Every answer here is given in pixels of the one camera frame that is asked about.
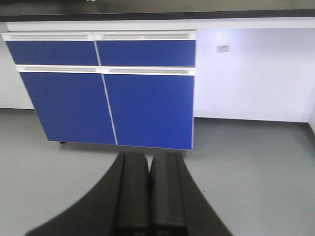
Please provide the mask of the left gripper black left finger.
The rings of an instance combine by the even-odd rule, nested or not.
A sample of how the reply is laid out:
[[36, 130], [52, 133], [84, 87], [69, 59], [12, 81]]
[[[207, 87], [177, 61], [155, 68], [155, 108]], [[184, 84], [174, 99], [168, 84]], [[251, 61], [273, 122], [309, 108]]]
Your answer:
[[146, 236], [149, 172], [144, 154], [120, 152], [80, 200], [29, 236]]

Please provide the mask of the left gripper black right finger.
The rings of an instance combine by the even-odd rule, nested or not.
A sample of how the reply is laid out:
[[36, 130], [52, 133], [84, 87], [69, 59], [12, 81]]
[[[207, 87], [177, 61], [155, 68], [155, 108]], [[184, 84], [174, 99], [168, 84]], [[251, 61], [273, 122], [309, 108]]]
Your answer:
[[156, 155], [150, 181], [153, 236], [232, 234], [194, 182], [180, 152]]

